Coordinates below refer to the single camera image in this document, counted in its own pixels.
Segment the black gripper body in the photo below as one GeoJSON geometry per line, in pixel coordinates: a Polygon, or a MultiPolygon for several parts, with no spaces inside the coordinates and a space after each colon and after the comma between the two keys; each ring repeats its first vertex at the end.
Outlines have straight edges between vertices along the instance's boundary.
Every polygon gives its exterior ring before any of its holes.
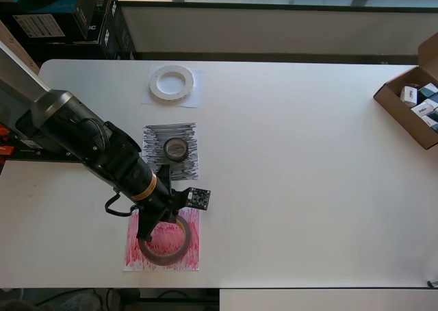
{"type": "Polygon", "coordinates": [[[151,234],[158,223],[169,223],[166,218],[168,208],[186,207],[190,189],[180,192],[172,188],[171,168],[169,164],[161,165],[157,174],[152,175],[148,188],[136,196],[138,207],[137,238],[150,242],[151,234]]]}

